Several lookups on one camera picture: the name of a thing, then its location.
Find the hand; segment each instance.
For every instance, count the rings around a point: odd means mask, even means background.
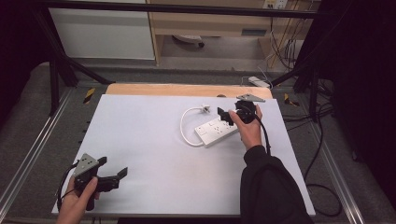
[[[66,192],[73,190],[75,178],[72,176],[67,185]],[[85,214],[88,200],[95,192],[98,184],[98,178],[94,177],[80,194],[73,190],[64,196],[61,211],[59,212],[57,224],[78,224]],[[99,199],[99,193],[95,194],[95,199]]]
[[[262,126],[256,119],[246,124],[232,110],[230,110],[229,113],[231,119],[239,129],[242,142],[247,150],[257,145],[262,145]],[[262,118],[262,111],[258,105],[256,105],[256,114],[260,119]]]

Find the black sleeve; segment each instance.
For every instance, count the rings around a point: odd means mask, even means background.
[[[280,159],[255,146],[245,154],[241,178],[241,222],[313,223],[303,196]]]

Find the white table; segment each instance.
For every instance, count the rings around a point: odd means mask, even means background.
[[[92,215],[101,217],[238,216],[239,188],[246,167],[238,133],[212,147],[190,147],[179,133],[182,113],[203,103],[210,115],[191,111],[184,133],[198,142],[193,128],[217,116],[217,107],[234,109],[234,98],[103,95],[81,148],[96,159],[106,156],[99,176],[125,166],[119,189],[101,194]],[[296,180],[309,215],[315,214],[276,100],[259,103],[272,146]],[[52,213],[57,213],[56,206]]]

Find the gray floor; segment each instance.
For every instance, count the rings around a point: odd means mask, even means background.
[[[260,76],[257,66],[264,66],[264,56],[257,48],[254,39],[238,38],[205,38],[205,47],[178,43],[171,37],[165,39],[163,48],[163,64],[138,68],[93,68],[97,73],[118,82],[152,82],[152,83],[189,83],[189,84],[220,84],[248,85],[246,77]],[[270,78],[279,76],[268,73]],[[7,213],[7,220],[16,217],[55,219],[50,213],[55,203],[54,193],[65,168],[73,162],[83,140],[84,130],[89,127],[89,121],[99,101],[100,95],[106,91],[106,86],[97,85],[89,78],[79,75],[82,81],[61,116],[58,124],[43,148],[31,173],[23,184],[14,204]],[[293,94],[290,86],[293,79],[288,80],[273,90],[278,100],[282,115],[300,116],[304,111],[300,106],[284,104],[284,93],[290,99],[299,98]],[[95,94],[89,104],[82,103],[89,87],[96,87]],[[22,98],[14,107],[8,122],[0,131],[0,192],[6,190],[7,184],[15,174],[44,126],[50,111],[49,72],[45,66],[37,67],[31,80],[25,88]],[[287,123],[287,128],[299,123]],[[337,118],[323,118],[324,136],[342,174],[361,210],[366,223],[396,223],[395,211],[387,198],[375,183],[370,171],[364,163],[351,159],[351,151]],[[302,172],[311,161],[317,142],[312,129],[305,124],[289,131],[290,141],[295,150],[297,161]],[[323,184],[333,188],[327,168],[319,156],[307,180],[308,183]],[[326,191],[313,189],[311,198],[314,206],[326,212],[336,209],[335,199]],[[339,217],[314,217],[317,223],[348,223],[343,212]]]

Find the white cable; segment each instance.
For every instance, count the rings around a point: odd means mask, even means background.
[[[270,81],[270,79],[268,79],[268,77],[267,77],[267,75],[265,75],[265,73],[264,73],[264,71],[262,71],[262,74],[264,75],[264,77],[265,77],[265,81],[267,81],[269,84],[270,84],[270,90],[274,87],[274,85],[272,84],[272,82]]]
[[[180,133],[181,133],[181,136],[183,136],[184,140],[185,140],[190,146],[192,146],[192,147],[201,147],[201,146],[204,145],[204,142],[200,142],[200,143],[192,143],[192,142],[190,142],[190,141],[186,138],[186,136],[184,136],[183,128],[182,128],[184,116],[187,114],[187,112],[189,112],[189,111],[191,111],[191,110],[194,110],[194,109],[199,109],[199,110],[201,110],[201,111],[203,111],[203,112],[209,112],[209,105],[202,105],[202,106],[200,106],[200,107],[192,107],[192,108],[186,110],[186,111],[183,113],[183,115],[181,116],[181,119],[180,119]]]

